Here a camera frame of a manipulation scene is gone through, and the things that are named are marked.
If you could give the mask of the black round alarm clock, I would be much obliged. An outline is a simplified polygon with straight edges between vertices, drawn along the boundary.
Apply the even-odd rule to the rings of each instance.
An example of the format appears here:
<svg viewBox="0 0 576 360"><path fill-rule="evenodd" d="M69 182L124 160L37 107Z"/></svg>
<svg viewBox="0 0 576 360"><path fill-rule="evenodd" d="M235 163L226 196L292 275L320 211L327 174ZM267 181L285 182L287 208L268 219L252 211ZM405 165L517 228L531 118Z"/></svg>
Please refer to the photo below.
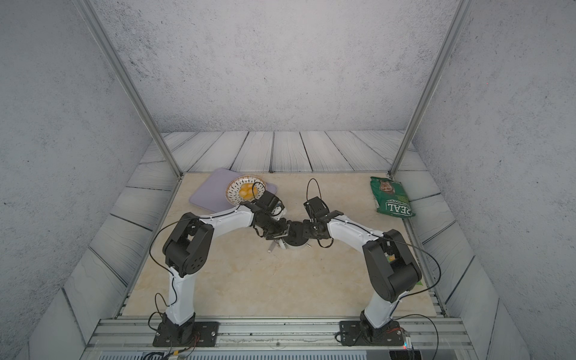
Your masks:
<svg viewBox="0 0 576 360"><path fill-rule="evenodd" d="M308 238L305 238L304 223L301 221L291 221L287 223L287 233L282 238L286 245L293 248L304 246L308 243Z"/></svg>

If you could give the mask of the small screwdriver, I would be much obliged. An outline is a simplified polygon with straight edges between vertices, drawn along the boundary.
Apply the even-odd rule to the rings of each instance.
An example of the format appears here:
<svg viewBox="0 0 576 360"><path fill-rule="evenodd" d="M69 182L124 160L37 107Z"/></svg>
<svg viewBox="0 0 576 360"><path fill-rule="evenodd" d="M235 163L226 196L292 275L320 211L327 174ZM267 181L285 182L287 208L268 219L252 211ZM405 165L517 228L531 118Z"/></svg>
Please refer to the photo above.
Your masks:
<svg viewBox="0 0 576 360"><path fill-rule="evenodd" d="M270 254L271 252L273 252L274 249L278 247L279 247L278 243L276 241L273 241L268 248L268 253Z"/></svg>

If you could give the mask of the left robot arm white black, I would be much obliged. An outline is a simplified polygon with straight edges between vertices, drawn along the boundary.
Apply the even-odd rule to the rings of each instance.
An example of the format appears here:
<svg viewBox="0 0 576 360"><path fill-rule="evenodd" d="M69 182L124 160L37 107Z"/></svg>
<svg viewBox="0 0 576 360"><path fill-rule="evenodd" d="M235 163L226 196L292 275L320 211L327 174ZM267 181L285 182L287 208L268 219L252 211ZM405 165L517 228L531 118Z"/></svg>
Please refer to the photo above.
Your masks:
<svg viewBox="0 0 576 360"><path fill-rule="evenodd" d="M288 236L290 222L274 217L249 203L210 215L184 214L163 246L170 273L167 318L182 326L195 315L194 291L197 273L207 262L212 240L232 231L255 227L265 239Z"/></svg>

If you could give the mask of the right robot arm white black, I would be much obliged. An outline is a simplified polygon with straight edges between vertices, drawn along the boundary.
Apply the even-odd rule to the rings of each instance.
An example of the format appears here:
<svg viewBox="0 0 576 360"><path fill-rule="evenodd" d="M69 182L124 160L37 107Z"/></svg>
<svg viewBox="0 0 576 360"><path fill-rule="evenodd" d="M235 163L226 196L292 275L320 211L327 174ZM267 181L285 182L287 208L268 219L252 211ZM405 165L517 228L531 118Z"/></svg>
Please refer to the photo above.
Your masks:
<svg viewBox="0 0 576 360"><path fill-rule="evenodd" d="M319 219L305 220L306 239L334 239L364 255L373 296L361 313L372 329L392 321L398 303L422 279L422 270L400 232L382 232L357 223L339 211Z"/></svg>

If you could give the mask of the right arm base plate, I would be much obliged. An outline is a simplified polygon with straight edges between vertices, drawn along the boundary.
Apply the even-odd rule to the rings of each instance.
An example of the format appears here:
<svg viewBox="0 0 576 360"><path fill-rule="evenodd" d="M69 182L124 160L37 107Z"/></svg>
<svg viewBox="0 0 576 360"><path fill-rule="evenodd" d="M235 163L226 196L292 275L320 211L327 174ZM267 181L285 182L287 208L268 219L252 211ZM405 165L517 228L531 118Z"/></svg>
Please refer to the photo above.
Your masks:
<svg viewBox="0 0 576 360"><path fill-rule="evenodd" d="M367 321L340 321L334 339L346 347L405 347L404 330L396 321L381 328L373 328Z"/></svg>

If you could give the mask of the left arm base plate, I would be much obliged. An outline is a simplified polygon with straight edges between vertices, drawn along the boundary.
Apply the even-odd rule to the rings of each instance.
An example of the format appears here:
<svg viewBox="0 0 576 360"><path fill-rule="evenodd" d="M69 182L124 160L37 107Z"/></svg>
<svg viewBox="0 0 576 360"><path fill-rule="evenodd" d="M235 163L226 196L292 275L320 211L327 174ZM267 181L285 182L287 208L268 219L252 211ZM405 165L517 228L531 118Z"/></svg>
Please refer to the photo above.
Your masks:
<svg viewBox="0 0 576 360"><path fill-rule="evenodd" d="M214 347L218 337L219 322L189 322L174 325L162 322L154 336L153 347Z"/></svg>

